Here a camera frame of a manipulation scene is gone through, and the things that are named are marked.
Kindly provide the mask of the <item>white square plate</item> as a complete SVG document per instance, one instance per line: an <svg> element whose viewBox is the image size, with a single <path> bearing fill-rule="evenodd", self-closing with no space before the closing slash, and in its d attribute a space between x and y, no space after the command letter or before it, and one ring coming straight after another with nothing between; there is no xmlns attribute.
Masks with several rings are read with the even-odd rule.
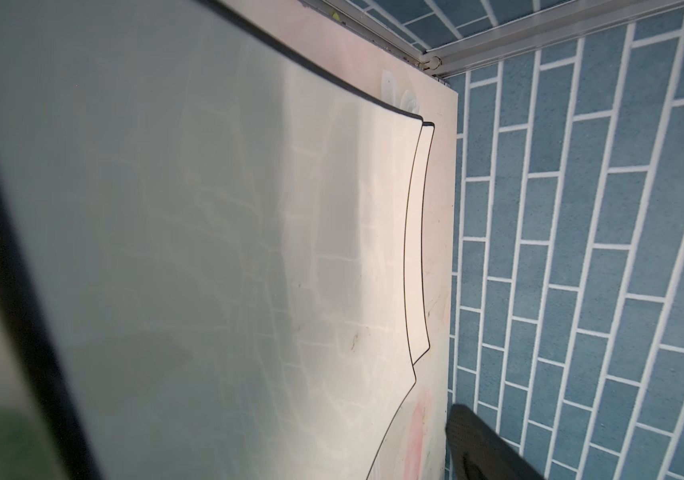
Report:
<svg viewBox="0 0 684 480"><path fill-rule="evenodd" d="M419 115L217 1L0 1L0 199L105 479L365 479Z"/></svg>
<svg viewBox="0 0 684 480"><path fill-rule="evenodd" d="M423 215L430 152L435 125L422 125L407 195L404 238L404 300L412 364L430 349L423 280Z"/></svg>

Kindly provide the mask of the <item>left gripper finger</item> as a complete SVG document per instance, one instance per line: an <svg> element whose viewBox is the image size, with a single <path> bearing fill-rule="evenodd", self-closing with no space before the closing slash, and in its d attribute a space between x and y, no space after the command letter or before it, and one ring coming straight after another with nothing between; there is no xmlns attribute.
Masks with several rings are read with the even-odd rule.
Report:
<svg viewBox="0 0 684 480"><path fill-rule="evenodd" d="M457 479L543 480L523 457L463 404L453 404L445 427Z"/></svg>

